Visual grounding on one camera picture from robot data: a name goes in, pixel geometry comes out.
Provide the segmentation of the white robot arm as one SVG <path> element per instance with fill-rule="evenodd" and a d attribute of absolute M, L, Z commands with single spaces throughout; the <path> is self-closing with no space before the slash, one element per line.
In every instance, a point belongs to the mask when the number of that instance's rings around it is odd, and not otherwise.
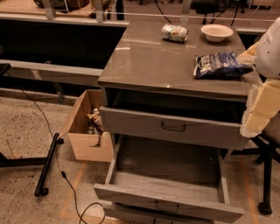
<path fill-rule="evenodd" d="M 280 110 L 280 17 L 237 60 L 255 65 L 255 70 L 266 78 L 262 85 L 250 89 L 241 119 L 240 133 L 247 138 L 256 137 Z"/>

